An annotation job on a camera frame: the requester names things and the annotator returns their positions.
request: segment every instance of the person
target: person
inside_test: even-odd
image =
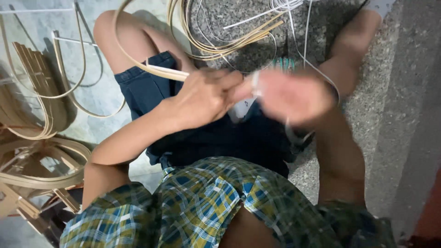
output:
[[[369,2],[320,66],[342,96],[355,89],[385,2],[392,5]],[[196,69],[174,42],[122,13],[118,36],[129,55],[190,74],[182,83],[133,67],[115,48],[113,16],[102,13],[93,32],[133,121],[94,149],[84,171],[84,211],[66,225],[61,247],[396,246],[390,222],[366,210],[363,154],[320,75],[260,71],[262,96],[233,124],[226,112],[256,89],[251,80],[237,71]],[[315,131],[316,206],[287,180],[287,119]],[[153,194],[128,177],[146,147],[164,172]]]

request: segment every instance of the floor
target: floor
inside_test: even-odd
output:
[[[4,10],[10,9],[9,4],[15,9],[70,8],[67,1],[61,0],[5,1],[2,0],[0,3]],[[79,1],[83,21],[86,23],[85,26],[84,23],[81,24],[85,40],[92,41],[90,31],[99,14],[117,8],[120,2],[120,0],[97,0],[91,4],[89,1]],[[322,0],[313,4],[307,55],[311,63],[324,61],[333,37],[357,12],[362,2],[363,0]],[[398,0],[394,5],[393,12],[384,19],[365,58],[361,83],[344,108],[355,139],[360,144],[366,160],[367,206],[369,211],[377,216],[391,215],[392,207],[397,204],[396,192],[403,183],[400,180],[406,168],[412,137],[419,124],[424,93],[429,81],[425,72],[436,64],[434,58],[436,58],[436,48],[439,48],[441,31],[436,29],[436,25],[439,25],[439,17],[435,13],[439,10],[440,3],[433,3],[430,0],[420,2],[417,8],[414,8],[411,0]],[[266,3],[266,0],[254,0],[252,3],[236,0],[221,2],[204,0],[207,22],[211,30],[216,36],[226,40],[242,35],[251,27],[257,26],[257,23],[263,22],[265,18],[232,28],[228,32],[223,31],[222,26],[267,10]],[[150,1],[149,4],[134,1],[127,11],[136,12],[136,15],[144,17],[152,26],[164,30],[166,4],[167,0]],[[199,13],[198,21],[196,20],[197,6],[198,2],[192,6],[191,29],[194,35],[202,40],[195,23],[199,23],[204,34],[208,35],[209,30],[202,13]],[[303,50],[307,6],[301,6],[293,11],[293,14],[297,45]],[[419,21],[414,22],[409,17],[403,18],[409,15],[418,17]],[[293,57],[300,64],[301,60],[292,34],[287,32],[289,27],[287,16],[282,18],[285,24],[273,31],[277,42],[276,55]],[[71,12],[19,14],[18,19],[14,15],[5,15],[4,19],[7,23],[9,42],[18,41],[33,49],[44,51],[50,58],[53,58],[50,38],[52,30],[59,30],[61,37],[78,39],[75,18]],[[189,42],[183,37],[177,20],[174,25],[178,40],[187,51],[190,51]],[[68,78],[75,83],[82,73],[80,46],[62,41],[61,48]],[[274,52],[274,42],[264,39],[228,56],[227,60],[235,68],[243,72],[251,72],[270,62]],[[98,114],[110,114],[118,108],[123,96],[99,50],[86,46],[86,53],[86,77],[83,85],[75,91],[75,96],[87,109]],[[0,51],[0,58],[0,66],[7,70],[3,50]],[[230,67],[225,60],[210,61],[206,65],[214,68]],[[83,142],[90,148],[130,121],[127,106],[113,117],[97,119],[75,110],[67,99],[65,101],[71,109],[69,117],[71,125],[62,134]],[[38,116],[38,109],[34,108],[33,113]],[[314,203],[318,197],[318,163],[313,147],[310,146],[291,165],[292,173],[289,180]],[[159,181],[160,170],[158,165],[150,166],[148,158],[143,155],[131,165],[129,175],[133,180],[139,180],[149,190],[153,190]],[[9,222],[11,222],[9,219],[1,220],[0,226],[3,227]],[[20,226],[17,228],[27,228],[25,225]],[[398,223],[397,229],[402,229],[403,226],[402,223]],[[1,227],[0,241],[8,240],[7,247],[22,247],[21,244],[13,241],[14,237],[8,230]]]

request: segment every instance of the denim shorts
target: denim shorts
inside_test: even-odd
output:
[[[149,58],[149,64],[176,69],[176,61],[169,52]],[[116,74],[115,79],[131,110],[132,120],[151,111],[163,99],[175,96],[183,85],[136,66]],[[152,165],[161,163],[162,168],[187,166],[207,157],[235,157],[284,177],[288,177],[289,172],[285,161],[295,159],[284,125],[265,117],[257,101],[240,123],[232,123],[226,114],[205,126],[167,135],[148,147],[146,154]]]

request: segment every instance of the hand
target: hand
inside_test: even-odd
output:
[[[238,86],[234,100],[249,98],[253,90],[252,76]],[[276,70],[262,70],[259,73],[258,98],[263,112],[282,123],[305,125],[318,119],[335,104],[335,99],[325,85],[314,75],[289,75]]]
[[[191,73],[179,93],[164,100],[178,130],[198,128],[223,117],[236,103],[234,87],[243,82],[240,72],[204,68]]]

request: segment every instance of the blue plaid fabric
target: blue plaid fabric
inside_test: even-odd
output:
[[[60,246],[216,247],[240,202],[281,247],[396,247],[386,219],[342,202],[313,206],[284,177],[228,157],[166,168],[153,194],[132,182],[97,198]]]

